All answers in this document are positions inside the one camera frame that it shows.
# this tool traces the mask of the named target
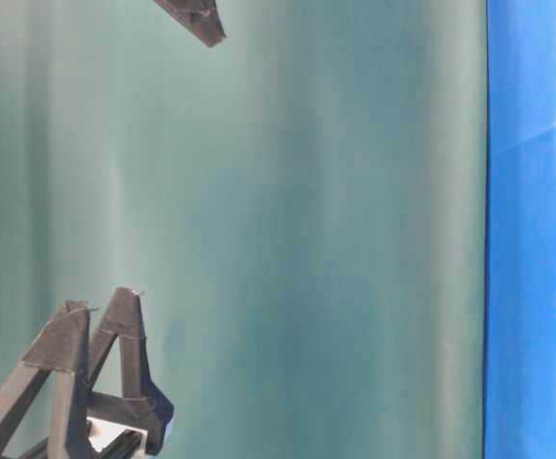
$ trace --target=black plastic bracket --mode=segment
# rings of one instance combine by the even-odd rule
[[[88,440],[89,416],[143,430],[145,452],[161,451],[173,405],[150,377],[139,295],[117,289],[90,348],[89,322],[84,302],[65,302],[1,387],[0,459],[5,459],[8,442],[51,373],[56,373],[56,392],[49,436],[19,459],[131,457],[141,443],[139,432],[125,431],[98,453]],[[121,343],[121,398],[92,391],[116,338]]]

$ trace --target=blue fabric backdrop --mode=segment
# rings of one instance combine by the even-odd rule
[[[556,458],[556,2],[489,2],[486,457]]]

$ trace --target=white plastic part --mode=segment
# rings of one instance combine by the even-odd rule
[[[87,419],[91,422],[91,429],[88,434],[88,440],[90,440],[90,444],[96,452],[103,451],[104,448],[109,446],[125,430],[133,430],[142,434],[142,443],[140,444],[140,447],[137,448],[137,451],[135,451],[135,454],[133,454],[133,456],[131,457],[140,459],[146,457],[145,441],[147,438],[147,431],[131,426],[111,423],[109,421],[92,418],[90,416]]]

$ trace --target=green-gray fabric backdrop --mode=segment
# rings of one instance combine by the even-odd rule
[[[163,457],[480,457],[484,3],[0,2],[0,383],[123,285]]]

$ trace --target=black object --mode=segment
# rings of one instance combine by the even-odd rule
[[[48,438],[18,459],[128,459],[146,433],[145,453],[162,447],[173,405],[150,378],[139,294],[119,288],[89,344],[90,311],[66,301],[44,326],[0,389],[0,459],[51,373],[56,373]],[[116,339],[121,347],[122,397],[93,391]],[[101,452],[91,447],[87,417],[131,427]]]
[[[154,0],[208,46],[226,38],[215,0]]]

